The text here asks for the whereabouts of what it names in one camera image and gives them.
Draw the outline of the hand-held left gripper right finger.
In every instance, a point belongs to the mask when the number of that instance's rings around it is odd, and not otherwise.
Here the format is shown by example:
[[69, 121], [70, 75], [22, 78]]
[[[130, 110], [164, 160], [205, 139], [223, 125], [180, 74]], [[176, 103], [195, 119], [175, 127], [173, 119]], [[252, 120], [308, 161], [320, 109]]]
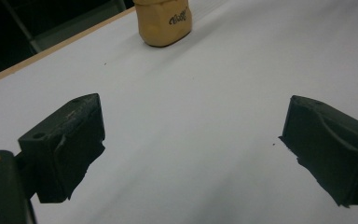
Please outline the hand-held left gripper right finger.
[[294, 95], [280, 139], [337, 204], [358, 205], [357, 119]]

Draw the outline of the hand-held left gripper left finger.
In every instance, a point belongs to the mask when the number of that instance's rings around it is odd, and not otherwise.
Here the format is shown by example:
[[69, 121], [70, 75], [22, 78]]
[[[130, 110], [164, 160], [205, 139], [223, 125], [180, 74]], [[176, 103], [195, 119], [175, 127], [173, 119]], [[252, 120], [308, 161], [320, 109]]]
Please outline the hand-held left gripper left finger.
[[75, 98], [19, 139], [18, 165], [25, 195], [41, 203], [62, 203], [103, 153], [100, 96]]

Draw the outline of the tan storage basket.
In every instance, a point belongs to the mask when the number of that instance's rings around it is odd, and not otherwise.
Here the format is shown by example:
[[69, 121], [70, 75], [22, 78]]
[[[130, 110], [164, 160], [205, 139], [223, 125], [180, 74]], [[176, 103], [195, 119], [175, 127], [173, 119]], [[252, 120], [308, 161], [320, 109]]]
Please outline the tan storage basket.
[[152, 47], [166, 47], [192, 30], [188, 0], [132, 0], [138, 30], [143, 41]]

